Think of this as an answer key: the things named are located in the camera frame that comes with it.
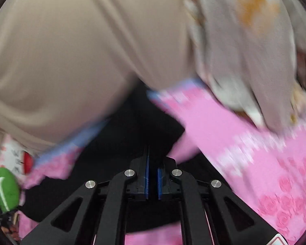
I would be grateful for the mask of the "black pants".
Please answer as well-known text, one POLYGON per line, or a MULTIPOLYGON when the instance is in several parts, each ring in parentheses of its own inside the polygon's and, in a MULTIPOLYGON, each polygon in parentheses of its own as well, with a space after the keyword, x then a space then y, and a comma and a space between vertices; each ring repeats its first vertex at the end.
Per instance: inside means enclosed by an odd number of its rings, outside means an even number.
MULTIPOLYGON (((149 149, 150 157, 166 157, 185 129, 174 118, 157 108, 146 96, 147 87, 139 82, 125 102, 108 116, 108 123, 85 147, 65 180, 45 177, 39 185, 24 190, 25 201, 18 209, 35 222, 44 220, 64 200, 85 182, 102 183, 128 169, 131 161, 142 157, 149 149)), ((189 160, 181 169, 195 179, 209 182, 217 179, 229 184, 206 157, 199 153, 185 153, 189 160)), ((140 202, 130 207, 126 232, 134 233, 157 228, 180 220, 177 208, 162 208, 140 202)))

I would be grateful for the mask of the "pink rose bed sheet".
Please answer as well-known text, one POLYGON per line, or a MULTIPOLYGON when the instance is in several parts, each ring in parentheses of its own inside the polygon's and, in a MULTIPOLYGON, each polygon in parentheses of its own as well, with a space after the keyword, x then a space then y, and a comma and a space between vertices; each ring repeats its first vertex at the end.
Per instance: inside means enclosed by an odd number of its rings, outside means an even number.
POLYGON ((146 96, 185 129, 167 156, 199 153, 230 188, 289 244, 306 233, 306 119, 286 136, 262 132, 219 105, 194 82, 146 96))

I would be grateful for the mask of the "white cartoon face pillow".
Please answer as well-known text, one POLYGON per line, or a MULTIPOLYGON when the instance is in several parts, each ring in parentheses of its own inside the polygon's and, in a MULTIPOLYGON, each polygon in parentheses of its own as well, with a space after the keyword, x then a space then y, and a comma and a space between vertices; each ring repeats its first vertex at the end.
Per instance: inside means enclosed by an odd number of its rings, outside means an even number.
POLYGON ((6 135, 0 150, 0 168, 10 170, 18 179, 23 180, 31 172, 34 158, 29 151, 6 135))

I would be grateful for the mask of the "green pillow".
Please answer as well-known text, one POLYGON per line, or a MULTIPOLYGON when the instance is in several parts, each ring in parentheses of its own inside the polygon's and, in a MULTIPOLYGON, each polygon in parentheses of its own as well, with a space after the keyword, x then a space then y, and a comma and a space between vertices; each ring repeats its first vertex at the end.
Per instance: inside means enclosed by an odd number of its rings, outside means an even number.
POLYGON ((20 187, 14 174, 5 167, 0 167, 0 209, 7 213, 18 207, 20 187))

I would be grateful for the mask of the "beige curtain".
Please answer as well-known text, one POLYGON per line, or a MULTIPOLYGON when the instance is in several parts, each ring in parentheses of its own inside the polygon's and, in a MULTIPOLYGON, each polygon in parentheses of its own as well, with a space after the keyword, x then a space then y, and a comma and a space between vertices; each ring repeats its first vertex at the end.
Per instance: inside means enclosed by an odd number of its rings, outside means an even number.
POLYGON ((0 9, 0 143, 34 152, 104 118, 141 79, 195 74, 182 0, 6 0, 0 9))

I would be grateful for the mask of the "grey floral blanket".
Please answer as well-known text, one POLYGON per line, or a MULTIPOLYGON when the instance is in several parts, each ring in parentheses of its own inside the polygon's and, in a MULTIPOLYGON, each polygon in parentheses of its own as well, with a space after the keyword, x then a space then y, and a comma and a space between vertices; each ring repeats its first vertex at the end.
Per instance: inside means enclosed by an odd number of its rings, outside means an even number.
POLYGON ((225 107, 281 133, 306 112, 301 0, 183 0, 198 76, 225 107))

